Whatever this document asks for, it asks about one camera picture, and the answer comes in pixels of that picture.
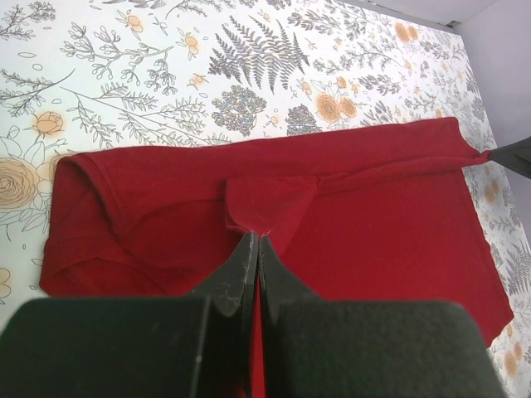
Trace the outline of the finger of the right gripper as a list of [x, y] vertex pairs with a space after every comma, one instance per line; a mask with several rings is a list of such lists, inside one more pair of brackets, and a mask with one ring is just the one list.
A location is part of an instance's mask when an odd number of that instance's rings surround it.
[[531, 178], [531, 138], [491, 150], [489, 160]]

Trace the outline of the red t shirt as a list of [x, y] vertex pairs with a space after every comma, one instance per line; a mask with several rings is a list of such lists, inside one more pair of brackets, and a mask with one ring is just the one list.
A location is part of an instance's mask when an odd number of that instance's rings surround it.
[[461, 306], [485, 346], [512, 319], [456, 119], [202, 148], [77, 153], [56, 166], [40, 285], [52, 299], [188, 294], [257, 236], [251, 396], [265, 391], [260, 240], [329, 301]]

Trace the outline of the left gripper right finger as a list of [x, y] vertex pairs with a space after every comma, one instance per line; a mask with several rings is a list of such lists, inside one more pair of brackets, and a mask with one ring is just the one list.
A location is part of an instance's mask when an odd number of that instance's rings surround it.
[[269, 397], [501, 397], [472, 317], [455, 303], [329, 301], [260, 240]]

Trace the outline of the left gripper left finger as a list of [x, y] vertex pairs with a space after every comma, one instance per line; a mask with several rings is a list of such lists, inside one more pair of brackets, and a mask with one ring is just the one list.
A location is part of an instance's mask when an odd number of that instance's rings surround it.
[[4, 397], [249, 397], [257, 236], [188, 294], [40, 298], [1, 335]]

